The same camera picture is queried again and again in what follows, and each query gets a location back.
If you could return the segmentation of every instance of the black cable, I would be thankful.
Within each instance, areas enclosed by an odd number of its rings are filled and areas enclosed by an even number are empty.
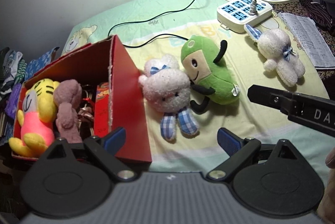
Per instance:
[[[157,18],[157,17],[160,17],[160,16],[162,16],[162,15],[164,15],[164,14],[185,11],[186,9],[188,9],[188,8],[193,4],[194,1],[195,1],[195,0],[193,0],[193,1],[192,1],[188,6],[186,6],[184,9],[176,10],[176,11],[163,12],[163,13],[161,13],[161,14],[159,14],[159,15],[153,17],[153,18],[150,18],[150,19],[148,19],[148,20],[143,20],[143,21],[131,21],[131,22],[124,22],[124,23],[116,24],[116,25],[114,25],[113,27],[111,27],[111,29],[109,30],[109,32],[108,32],[108,36],[110,35],[112,29],[114,29],[115,27],[121,26],[121,25],[126,25],[126,24],[136,24],[136,23],[145,23],[145,22],[149,22],[149,21],[151,21],[151,20],[153,20],[153,19],[155,19],[155,18]],[[177,35],[173,35],[173,34],[161,34],[161,35],[171,35],[171,36],[179,37],[179,38],[181,38],[181,39],[185,39],[185,38],[183,38],[183,37],[181,37],[181,36],[177,36]],[[141,47],[141,46],[146,45],[147,43],[151,42],[153,39],[157,38],[158,36],[155,36],[154,38],[150,39],[149,41],[147,41],[147,42],[145,42],[145,43],[143,43],[142,45],[137,46],[137,47]],[[124,45],[124,46],[125,46],[125,47],[129,47],[129,48],[137,48],[137,47],[134,47],[134,46],[126,46],[126,45]]]
[[[127,47],[127,48],[130,48],[130,49],[136,49],[136,48],[145,46],[146,44],[150,43],[152,40],[154,40],[154,39],[156,39],[157,37],[162,36],[162,35],[169,35],[169,36],[177,37],[177,38],[183,39],[183,40],[185,40],[185,41],[188,40],[187,38],[182,37],[182,36],[179,36],[179,35],[169,34],[169,33],[162,33],[162,34],[158,34],[158,35],[156,35],[155,37],[151,38],[150,40],[146,41],[145,43],[143,43],[143,44],[141,44],[141,45],[139,45],[139,46],[126,46],[126,45],[124,45],[124,46]]]

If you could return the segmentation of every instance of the green plush toy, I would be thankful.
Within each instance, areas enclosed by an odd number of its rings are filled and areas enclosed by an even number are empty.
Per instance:
[[[226,40],[221,41],[219,49],[211,39],[202,36],[192,36],[182,47],[181,61],[191,88],[205,96],[201,104],[190,102],[196,113],[203,113],[209,100],[226,105],[238,99],[240,88],[234,84],[223,59],[226,50]]]

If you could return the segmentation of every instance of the notebook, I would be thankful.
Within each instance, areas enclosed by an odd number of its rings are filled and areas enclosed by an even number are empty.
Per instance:
[[[335,57],[313,20],[291,13],[279,13],[316,69],[335,69]]]

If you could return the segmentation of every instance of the plug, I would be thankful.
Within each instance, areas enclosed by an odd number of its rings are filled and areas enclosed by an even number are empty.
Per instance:
[[[250,5],[250,10],[248,11],[249,15],[257,14],[257,0],[253,0]]]

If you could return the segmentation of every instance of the pink plush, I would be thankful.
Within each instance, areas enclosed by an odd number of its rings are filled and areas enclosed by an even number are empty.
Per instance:
[[[24,124],[21,127],[21,140],[23,145],[23,137],[26,133],[37,133],[42,136],[45,145],[50,146],[55,140],[52,123],[44,123],[40,120],[39,113],[35,111],[27,112],[24,116]]]
[[[76,80],[65,80],[61,82],[54,92],[54,102],[58,106],[56,126],[60,137],[69,143],[81,143],[78,126],[78,114],[82,96],[82,88]]]

